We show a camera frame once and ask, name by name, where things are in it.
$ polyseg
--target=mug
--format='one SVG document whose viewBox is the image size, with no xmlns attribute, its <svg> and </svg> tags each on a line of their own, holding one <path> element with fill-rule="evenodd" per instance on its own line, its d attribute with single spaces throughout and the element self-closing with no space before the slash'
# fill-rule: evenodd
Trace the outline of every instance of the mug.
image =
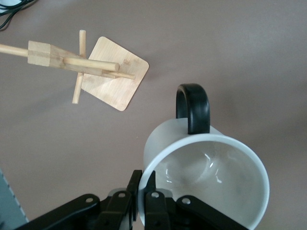
<svg viewBox="0 0 307 230">
<path fill-rule="evenodd" d="M 138 206 L 143 224 L 144 189 L 153 171 L 156 187 L 176 201 L 192 195 L 248 229 L 261 221 L 269 201 L 269 178 L 259 157 L 242 142 L 210 126 L 210 107 L 198 84 L 182 84 L 176 119 L 160 124 L 144 148 Z"/>
</svg>

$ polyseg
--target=table surface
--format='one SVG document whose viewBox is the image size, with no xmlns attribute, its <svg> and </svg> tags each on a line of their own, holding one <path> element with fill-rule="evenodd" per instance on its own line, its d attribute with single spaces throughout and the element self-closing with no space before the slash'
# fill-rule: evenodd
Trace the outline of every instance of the table surface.
<svg viewBox="0 0 307 230">
<path fill-rule="evenodd" d="M 202 85 L 212 126 L 251 147 L 271 186 L 259 230 L 307 225 L 307 2 L 40 0 L 0 43 L 28 40 L 88 55 L 105 36 L 150 68 L 120 112 L 82 91 L 77 74 L 0 55 L 0 168 L 29 219 L 82 194 L 104 199 L 142 169 L 145 142 L 175 117 L 177 87 Z M 141 223 L 135 229 L 142 229 Z"/>
</svg>

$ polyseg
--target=mug rim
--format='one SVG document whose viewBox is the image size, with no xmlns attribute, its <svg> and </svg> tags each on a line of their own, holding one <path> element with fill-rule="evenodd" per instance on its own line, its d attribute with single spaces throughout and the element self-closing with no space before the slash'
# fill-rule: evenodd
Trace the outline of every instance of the mug rim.
<svg viewBox="0 0 307 230">
<path fill-rule="evenodd" d="M 255 165 L 258 167 L 260 170 L 260 174 L 263 179 L 263 188 L 264 188 L 264 198 L 262 201 L 262 210 L 257 214 L 255 217 L 255 220 L 249 224 L 248 226 L 245 226 L 249 229 L 255 229 L 257 225 L 260 223 L 261 219 L 264 216 L 264 213 L 267 209 L 268 202 L 269 202 L 269 196 L 270 196 L 270 184 L 269 184 L 269 177 L 267 174 L 267 171 L 260 160 L 260 158 L 257 156 L 257 154 L 247 145 L 244 143 L 240 142 L 239 140 L 236 140 L 234 138 L 225 136 L 225 135 L 220 135 L 220 134 L 194 134 L 191 136 L 187 136 L 185 138 L 182 138 L 180 140 L 177 140 L 164 148 L 161 152 L 159 152 L 153 160 L 147 165 L 146 169 L 144 169 L 140 184 L 139 184 L 139 198 L 138 198 L 138 203 L 139 203 L 139 213 L 140 213 L 140 218 L 143 224 L 145 224 L 145 216 L 144 216 L 144 206 L 143 206 L 143 190 L 147 185 L 147 182 L 149 180 L 150 175 L 156 168 L 156 166 L 169 154 L 174 152 L 175 150 L 186 146 L 188 144 L 196 143 L 196 142 L 203 142 L 203 141 L 214 141 L 214 142 L 220 142 L 224 143 L 227 145 L 230 145 L 234 148 L 239 149 L 242 151 L 244 154 L 249 156 L 252 161 L 255 163 Z"/>
</svg>

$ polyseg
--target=white object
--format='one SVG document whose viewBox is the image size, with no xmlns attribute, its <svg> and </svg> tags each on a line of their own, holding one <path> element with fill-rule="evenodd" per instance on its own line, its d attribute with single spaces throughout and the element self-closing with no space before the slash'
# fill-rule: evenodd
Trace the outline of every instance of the white object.
<svg viewBox="0 0 307 230">
<path fill-rule="evenodd" d="M 176 201 L 192 195 L 248 229 L 261 221 L 269 201 L 269 178 L 258 156 L 245 144 L 211 127 L 209 134 L 189 135 L 188 119 L 171 119 L 147 139 L 139 185 L 139 212 L 144 222 L 143 190 L 153 170 L 156 187 L 170 190 Z"/>
</svg>

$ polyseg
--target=wooden base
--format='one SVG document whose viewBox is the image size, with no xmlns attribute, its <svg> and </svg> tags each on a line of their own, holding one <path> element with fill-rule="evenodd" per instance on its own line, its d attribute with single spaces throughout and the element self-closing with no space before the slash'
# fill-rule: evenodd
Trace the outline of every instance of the wooden base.
<svg viewBox="0 0 307 230">
<path fill-rule="evenodd" d="M 119 63 L 119 72 L 135 76 L 135 79 L 112 79 L 110 77 L 114 76 L 100 77 L 90 74 L 84 74 L 83 77 L 83 90 L 124 111 L 144 78 L 149 68 L 148 63 L 106 37 L 98 39 L 89 59 Z"/>
</svg>

